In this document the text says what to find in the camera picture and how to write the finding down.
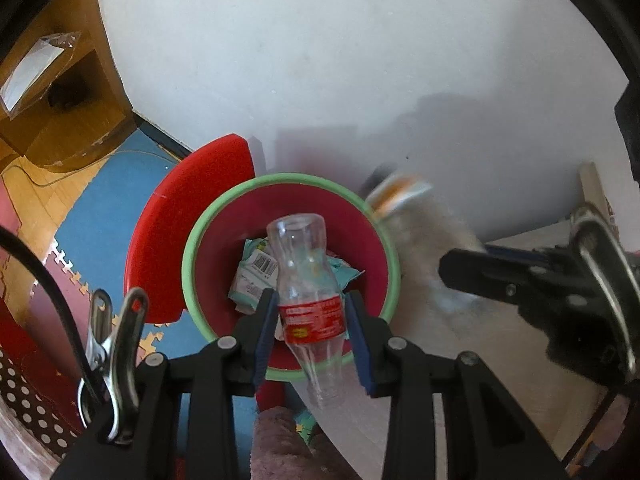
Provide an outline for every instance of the black and white polka dots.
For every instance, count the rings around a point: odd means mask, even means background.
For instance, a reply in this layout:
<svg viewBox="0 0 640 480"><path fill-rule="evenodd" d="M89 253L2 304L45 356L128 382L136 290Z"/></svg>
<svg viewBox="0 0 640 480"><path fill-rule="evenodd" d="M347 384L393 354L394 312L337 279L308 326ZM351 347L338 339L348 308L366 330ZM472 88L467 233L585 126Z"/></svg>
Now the black and white polka dots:
<svg viewBox="0 0 640 480"><path fill-rule="evenodd" d="M66 422L51 413L49 404L43 402L19 372L0 347L0 397L29 434L62 459L77 436Z"/></svg>

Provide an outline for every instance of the bottle label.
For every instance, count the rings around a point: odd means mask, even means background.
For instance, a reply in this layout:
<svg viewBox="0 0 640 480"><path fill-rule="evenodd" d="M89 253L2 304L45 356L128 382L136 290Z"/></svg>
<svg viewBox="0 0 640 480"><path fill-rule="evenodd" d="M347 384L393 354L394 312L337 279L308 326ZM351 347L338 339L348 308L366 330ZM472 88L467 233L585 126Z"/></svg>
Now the bottle label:
<svg viewBox="0 0 640 480"><path fill-rule="evenodd" d="M284 340L291 344L318 343L345 331L342 298L281 305Z"/></svg>

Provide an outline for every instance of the barcode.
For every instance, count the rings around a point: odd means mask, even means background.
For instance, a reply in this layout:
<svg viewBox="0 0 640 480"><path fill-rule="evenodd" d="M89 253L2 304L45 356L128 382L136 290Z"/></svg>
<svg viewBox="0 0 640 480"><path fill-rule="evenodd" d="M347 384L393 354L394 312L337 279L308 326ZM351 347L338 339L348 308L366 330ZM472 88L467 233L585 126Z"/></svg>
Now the barcode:
<svg viewBox="0 0 640 480"><path fill-rule="evenodd" d="M255 257L254 266L264 272L267 276L271 276L273 271L278 267L278 263L274 262L266 254L258 254Z"/></svg>

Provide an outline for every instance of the black cable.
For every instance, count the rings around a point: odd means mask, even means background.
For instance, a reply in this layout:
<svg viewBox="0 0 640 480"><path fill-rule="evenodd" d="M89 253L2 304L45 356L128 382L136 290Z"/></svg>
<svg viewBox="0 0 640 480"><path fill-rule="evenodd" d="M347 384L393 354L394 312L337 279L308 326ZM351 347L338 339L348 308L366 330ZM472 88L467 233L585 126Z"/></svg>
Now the black cable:
<svg viewBox="0 0 640 480"><path fill-rule="evenodd" d="M60 291L56 280L53 279L53 276L45 268L38 257L31 252L30 248L28 248L16 235L2 226L0 226L0 247L23 264L33 277L38 280L38 283L44 291L49 295L51 302L60 317L66 337L69 339L71 349L74 357L76 358L76 362L80 367L80 373L82 374L82 378L89 390L94 406L97 407L104 404L104 397L100 394L103 388L100 387L100 384L98 384L98 381L92 373L89 362L84 354L82 341L78 334L78 329L76 328L76 323L71 314L71 310L69 309L69 305L66 302L62 291Z"/></svg>

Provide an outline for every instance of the wall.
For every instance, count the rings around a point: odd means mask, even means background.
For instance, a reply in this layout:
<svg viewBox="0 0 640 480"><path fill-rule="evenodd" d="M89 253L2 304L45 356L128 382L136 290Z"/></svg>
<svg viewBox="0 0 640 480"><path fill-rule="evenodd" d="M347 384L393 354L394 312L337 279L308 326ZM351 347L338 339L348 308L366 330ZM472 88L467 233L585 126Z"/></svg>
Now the wall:
<svg viewBox="0 0 640 480"><path fill-rule="evenodd" d="M136 109L259 173L358 189L420 171L483 239L557 221L594 160L622 240L640 200L613 106L626 79L568 0L99 0Z"/></svg>

